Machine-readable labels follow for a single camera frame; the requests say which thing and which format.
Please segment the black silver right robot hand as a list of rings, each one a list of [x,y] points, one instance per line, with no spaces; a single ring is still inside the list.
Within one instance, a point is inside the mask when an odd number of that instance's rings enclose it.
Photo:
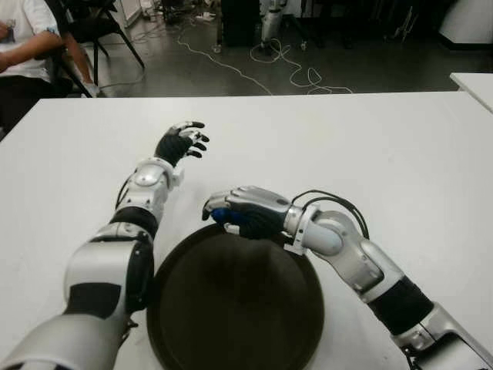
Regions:
[[[242,186],[212,194],[203,205],[202,220],[212,219],[229,234],[258,240],[283,232],[290,208],[291,202],[277,193]]]

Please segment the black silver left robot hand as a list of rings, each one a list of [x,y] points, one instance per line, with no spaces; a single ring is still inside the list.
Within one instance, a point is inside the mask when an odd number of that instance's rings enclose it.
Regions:
[[[165,160],[172,167],[188,156],[202,158],[209,137],[202,133],[204,123],[184,121],[171,126],[158,142],[155,157]]]

